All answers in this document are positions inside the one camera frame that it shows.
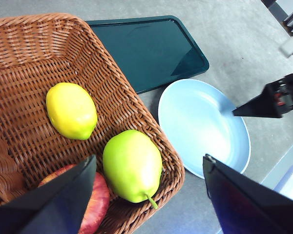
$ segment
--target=pear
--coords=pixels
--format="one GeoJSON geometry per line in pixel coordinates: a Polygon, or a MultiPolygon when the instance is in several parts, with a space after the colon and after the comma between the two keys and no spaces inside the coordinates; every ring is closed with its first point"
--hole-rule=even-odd
{"type": "Polygon", "coordinates": [[[138,203],[149,200],[160,185],[162,157],[150,138],[137,130],[124,131],[108,141],[103,152],[105,177],[123,199],[138,203]]]}

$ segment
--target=wicker basket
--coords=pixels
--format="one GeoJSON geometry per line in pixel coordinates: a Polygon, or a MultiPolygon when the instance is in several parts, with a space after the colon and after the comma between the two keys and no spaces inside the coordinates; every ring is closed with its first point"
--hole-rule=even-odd
{"type": "MultiPolygon", "coordinates": [[[[105,144],[127,129],[146,133],[161,151],[154,200],[162,207],[181,188],[184,167],[90,27],[59,13],[0,19],[0,205],[91,154],[102,172],[105,144]],[[59,82],[77,83],[93,98],[99,120],[90,139],[69,140],[51,125],[45,96],[59,82]]],[[[132,204],[112,192],[110,199],[97,233],[131,233],[155,212],[149,202],[132,204]]]]}

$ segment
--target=gray surface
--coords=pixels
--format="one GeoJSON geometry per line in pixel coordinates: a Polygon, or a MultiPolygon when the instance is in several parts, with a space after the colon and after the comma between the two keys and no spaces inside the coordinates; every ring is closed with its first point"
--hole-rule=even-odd
{"type": "MultiPolygon", "coordinates": [[[[258,95],[264,84],[293,72],[293,58],[278,51],[288,35],[260,0],[0,0],[0,17],[46,12],[68,12],[84,20],[175,15],[210,62],[210,69],[196,78],[237,106],[258,95]]],[[[140,95],[154,116],[162,91],[140,95]]],[[[293,112],[282,119],[245,121],[252,150],[245,175],[262,181],[293,145],[293,112]]],[[[135,233],[214,234],[218,229],[204,180],[187,172],[181,191],[135,233]]]]}

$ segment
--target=yellow lemon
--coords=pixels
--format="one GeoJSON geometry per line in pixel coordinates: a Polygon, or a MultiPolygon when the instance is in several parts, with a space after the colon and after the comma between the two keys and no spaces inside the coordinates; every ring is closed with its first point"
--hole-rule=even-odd
{"type": "Polygon", "coordinates": [[[47,93],[46,106],[52,125],[69,139],[88,139],[98,121],[91,96],[77,84],[53,86],[47,93]]]}

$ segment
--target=red apple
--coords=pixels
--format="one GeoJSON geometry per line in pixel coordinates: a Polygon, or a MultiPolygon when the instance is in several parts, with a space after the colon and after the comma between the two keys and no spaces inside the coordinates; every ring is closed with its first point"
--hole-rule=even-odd
{"type": "MultiPolygon", "coordinates": [[[[75,164],[67,165],[44,178],[38,187],[63,174],[75,164]]],[[[109,191],[103,176],[96,172],[93,190],[78,234],[93,234],[101,224],[109,204],[109,191]]]]}

